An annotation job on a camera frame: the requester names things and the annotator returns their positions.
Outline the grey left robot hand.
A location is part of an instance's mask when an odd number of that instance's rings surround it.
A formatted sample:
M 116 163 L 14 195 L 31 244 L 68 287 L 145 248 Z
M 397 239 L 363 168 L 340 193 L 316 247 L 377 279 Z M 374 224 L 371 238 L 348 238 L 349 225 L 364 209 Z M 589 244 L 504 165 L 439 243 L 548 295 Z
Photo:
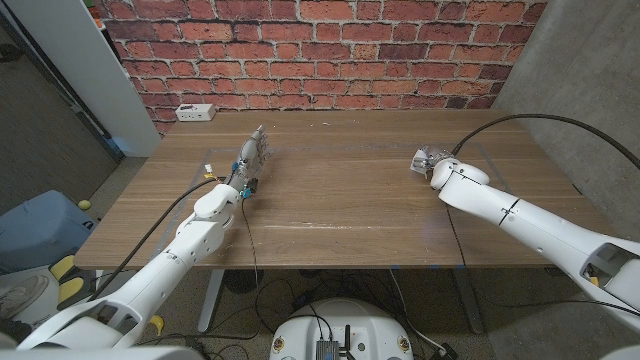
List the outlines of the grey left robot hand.
M 242 145 L 225 184 L 237 191 L 244 190 L 252 180 L 259 177 L 271 154 L 265 127 L 260 125 Z

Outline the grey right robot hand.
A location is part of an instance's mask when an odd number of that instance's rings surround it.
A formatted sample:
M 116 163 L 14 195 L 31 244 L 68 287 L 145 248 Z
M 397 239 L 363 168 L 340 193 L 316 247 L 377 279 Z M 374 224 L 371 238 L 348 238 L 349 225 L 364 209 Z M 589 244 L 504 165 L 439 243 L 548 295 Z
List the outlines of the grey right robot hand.
M 435 146 L 424 146 L 416 152 L 413 165 L 417 172 L 426 175 L 429 171 L 432 171 L 439 162 L 452 157 L 453 155 L 444 149 Z

